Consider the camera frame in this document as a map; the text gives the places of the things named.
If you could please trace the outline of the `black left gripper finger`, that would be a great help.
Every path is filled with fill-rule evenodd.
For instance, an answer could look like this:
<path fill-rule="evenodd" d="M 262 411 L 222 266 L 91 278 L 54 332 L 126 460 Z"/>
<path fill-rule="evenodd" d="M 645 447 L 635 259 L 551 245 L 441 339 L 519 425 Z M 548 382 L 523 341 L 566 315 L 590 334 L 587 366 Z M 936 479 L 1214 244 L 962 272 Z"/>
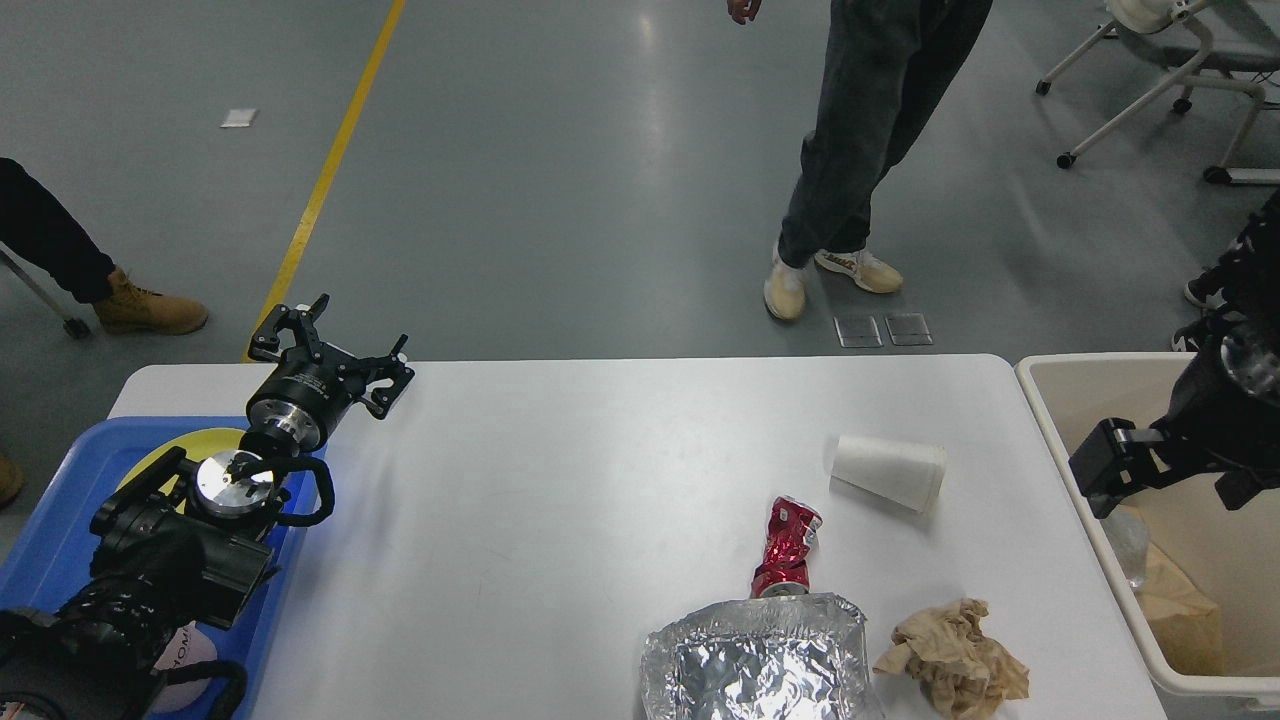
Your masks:
<path fill-rule="evenodd" d="M 387 419 L 415 378 L 415 370 L 403 354 L 408 341 L 407 334 L 401 334 L 384 355 L 339 360 L 338 378 L 349 396 L 348 405 L 364 405 L 374 419 Z"/>
<path fill-rule="evenodd" d="M 314 363 L 324 365 L 328 345 L 320 340 L 315 320 L 325 311 L 329 293 L 321 293 L 310 305 L 294 307 L 284 304 L 268 311 L 259 328 L 251 334 L 247 360 L 251 363 Z"/>

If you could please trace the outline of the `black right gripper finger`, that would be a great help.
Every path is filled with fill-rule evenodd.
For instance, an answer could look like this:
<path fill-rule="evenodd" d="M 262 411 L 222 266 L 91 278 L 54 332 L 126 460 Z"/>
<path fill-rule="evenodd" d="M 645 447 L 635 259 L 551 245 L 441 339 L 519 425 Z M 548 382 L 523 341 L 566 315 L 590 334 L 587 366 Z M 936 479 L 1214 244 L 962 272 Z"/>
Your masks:
<path fill-rule="evenodd" d="M 1158 427 L 1139 428 L 1123 418 L 1098 421 L 1069 459 L 1092 518 L 1103 520 L 1125 498 L 1175 484 L 1176 473 L 1171 468 L 1160 470 L 1156 462 L 1155 451 L 1169 441 Z"/>

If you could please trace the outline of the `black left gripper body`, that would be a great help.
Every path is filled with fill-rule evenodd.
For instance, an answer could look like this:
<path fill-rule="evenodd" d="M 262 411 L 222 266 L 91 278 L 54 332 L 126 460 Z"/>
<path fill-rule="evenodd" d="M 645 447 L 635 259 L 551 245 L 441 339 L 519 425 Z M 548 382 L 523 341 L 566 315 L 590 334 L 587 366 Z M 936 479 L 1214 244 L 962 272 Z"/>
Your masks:
<path fill-rule="evenodd" d="M 315 451 L 355 404 L 339 366 L 355 357 L 328 354 L 323 361 L 288 360 L 250 398 L 246 451 Z"/>

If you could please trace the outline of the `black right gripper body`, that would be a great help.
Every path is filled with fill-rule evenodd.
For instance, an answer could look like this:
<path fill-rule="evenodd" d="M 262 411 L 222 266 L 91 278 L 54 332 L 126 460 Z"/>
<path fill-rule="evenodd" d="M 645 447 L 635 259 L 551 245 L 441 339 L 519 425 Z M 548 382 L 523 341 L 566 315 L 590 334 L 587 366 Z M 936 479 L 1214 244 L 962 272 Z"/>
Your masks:
<path fill-rule="evenodd" d="M 1277 488 L 1277 331 L 1234 325 L 1206 340 L 1151 427 L 1167 475 L 1219 473 L 1215 489 L 1229 511 Z"/>

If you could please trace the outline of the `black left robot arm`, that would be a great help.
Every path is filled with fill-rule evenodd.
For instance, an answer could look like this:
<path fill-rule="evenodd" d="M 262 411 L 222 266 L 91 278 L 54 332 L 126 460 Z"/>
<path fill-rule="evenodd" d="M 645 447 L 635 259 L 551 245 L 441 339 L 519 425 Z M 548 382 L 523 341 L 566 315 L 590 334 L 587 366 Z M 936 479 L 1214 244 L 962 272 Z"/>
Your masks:
<path fill-rule="evenodd" d="M 236 625 L 276 574 L 269 536 L 334 511 L 317 451 L 355 404 L 385 418 L 415 375 L 406 336 L 370 357 L 323 341 L 315 323 L 328 301 L 279 305 L 253 333 L 248 356 L 274 370 L 234 448 L 201 460 L 164 451 L 92 516 L 87 584 L 55 612 L 3 612 L 5 706 L 33 719 L 143 719 L 166 688 L 220 678 L 207 717 L 234 716 L 250 683 L 242 664 L 161 669 L 164 651 L 191 623 Z"/>

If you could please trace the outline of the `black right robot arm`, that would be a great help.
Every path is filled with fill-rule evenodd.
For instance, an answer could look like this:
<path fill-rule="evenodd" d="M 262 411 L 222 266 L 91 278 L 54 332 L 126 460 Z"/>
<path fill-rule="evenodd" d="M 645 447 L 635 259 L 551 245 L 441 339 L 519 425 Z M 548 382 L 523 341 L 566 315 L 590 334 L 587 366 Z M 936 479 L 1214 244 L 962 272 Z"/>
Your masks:
<path fill-rule="evenodd" d="M 1277 222 L 1260 218 L 1217 264 L 1225 306 L 1208 316 L 1167 411 L 1147 428 L 1098 421 L 1069 466 L 1091 515 L 1203 474 L 1239 510 L 1277 488 Z"/>

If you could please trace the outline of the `passing person's hand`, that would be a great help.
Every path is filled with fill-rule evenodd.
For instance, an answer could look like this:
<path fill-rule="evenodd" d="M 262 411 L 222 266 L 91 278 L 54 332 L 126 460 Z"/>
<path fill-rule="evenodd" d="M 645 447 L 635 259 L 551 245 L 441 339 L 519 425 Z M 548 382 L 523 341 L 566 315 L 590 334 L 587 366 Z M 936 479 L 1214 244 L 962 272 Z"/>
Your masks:
<path fill-rule="evenodd" d="M 748 26 L 756 19 L 762 5 L 762 0 L 728 0 L 726 9 L 735 24 Z"/>

